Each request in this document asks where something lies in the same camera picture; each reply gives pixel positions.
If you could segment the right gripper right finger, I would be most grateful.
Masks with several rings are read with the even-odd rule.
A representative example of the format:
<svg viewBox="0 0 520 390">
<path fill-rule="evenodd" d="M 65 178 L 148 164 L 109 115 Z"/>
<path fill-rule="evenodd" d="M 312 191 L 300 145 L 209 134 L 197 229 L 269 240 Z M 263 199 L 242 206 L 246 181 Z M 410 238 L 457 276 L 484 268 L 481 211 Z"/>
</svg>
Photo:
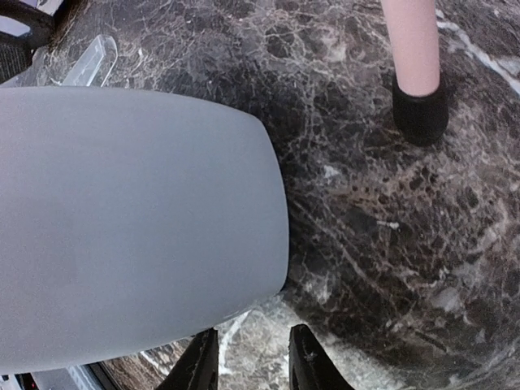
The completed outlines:
<svg viewBox="0 0 520 390">
<path fill-rule="evenodd" d="M 296 390 L 353 390 L 305 324 L 291 328 L 289 387 Z"/>
</svg>

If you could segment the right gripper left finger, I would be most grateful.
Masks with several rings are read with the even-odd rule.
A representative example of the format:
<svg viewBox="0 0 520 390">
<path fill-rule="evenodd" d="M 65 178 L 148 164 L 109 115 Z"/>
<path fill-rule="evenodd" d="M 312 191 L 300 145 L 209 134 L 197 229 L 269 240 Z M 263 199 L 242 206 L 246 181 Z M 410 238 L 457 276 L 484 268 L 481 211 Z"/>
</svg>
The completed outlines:
<svg viewBox="0 0 520 390">
<path fill-rule="evenodd" d="M 217 390 L 219 337 L 214 329 L 195 335 L 157 390 Z"/>
</svg>

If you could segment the white metronome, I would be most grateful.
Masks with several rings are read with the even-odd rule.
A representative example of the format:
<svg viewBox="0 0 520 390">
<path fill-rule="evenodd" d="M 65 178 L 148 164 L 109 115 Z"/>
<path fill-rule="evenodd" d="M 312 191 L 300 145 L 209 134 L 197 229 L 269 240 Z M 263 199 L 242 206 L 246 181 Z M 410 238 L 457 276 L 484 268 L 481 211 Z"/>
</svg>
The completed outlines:
<svg viewBox="0 0 520 390">
<path fill-rule="evenodd" d="M 117 358 L 277 294 L 288 207 L 262 122 L 135 89 L 1 92 L 1 371 Z"/>
</svg>

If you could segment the pink perforated music stand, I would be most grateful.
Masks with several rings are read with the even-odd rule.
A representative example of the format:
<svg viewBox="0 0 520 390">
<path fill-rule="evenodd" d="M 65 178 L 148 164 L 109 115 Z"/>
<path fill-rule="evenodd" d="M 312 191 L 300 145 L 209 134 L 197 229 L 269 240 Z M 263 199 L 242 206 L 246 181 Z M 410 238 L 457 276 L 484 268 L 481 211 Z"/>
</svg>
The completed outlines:
<svg viewBox="0 0 520 390">
<path fill-rule="evenodd" d="M 392 115 L 403 137 L 416 146 L 436 143 L 449 122 L 440 70 L 436 5 L 425 0 L 381 2 L 395 67 Z"/>
</svg>

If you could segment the clear metronome front cover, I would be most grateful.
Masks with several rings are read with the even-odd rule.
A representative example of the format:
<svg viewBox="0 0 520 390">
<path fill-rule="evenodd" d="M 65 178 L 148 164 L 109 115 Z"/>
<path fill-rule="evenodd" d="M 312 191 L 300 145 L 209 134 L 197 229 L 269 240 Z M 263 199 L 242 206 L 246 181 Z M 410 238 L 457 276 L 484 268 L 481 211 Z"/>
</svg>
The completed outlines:
<svg viewBox="0 0 520 390">
<path fill-rule="evenodd" d="M 1 87 L 17 86 L 20 75 L 33 65 L 34 52 L 47 46 L 51 37 L 35 32 L 13 36 L 1 32 Z M 97 35 L 76 61 L 62 82 L 63 86 L 102 87 L 119 57 L 113 37 Z"/>
</svg>

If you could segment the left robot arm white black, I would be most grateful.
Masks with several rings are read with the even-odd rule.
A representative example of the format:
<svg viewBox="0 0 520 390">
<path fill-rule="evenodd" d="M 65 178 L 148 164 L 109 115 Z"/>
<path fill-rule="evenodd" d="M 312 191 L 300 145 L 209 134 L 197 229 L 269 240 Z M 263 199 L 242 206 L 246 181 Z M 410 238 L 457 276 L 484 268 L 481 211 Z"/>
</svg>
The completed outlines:
<svg viewBox="0 0 520 390">
<path fill-rule="evenodd" d="M 47 46 L 69 1 L 1 1 L 1 84 L 33 64 L 33 55 Z"/>
</svg>

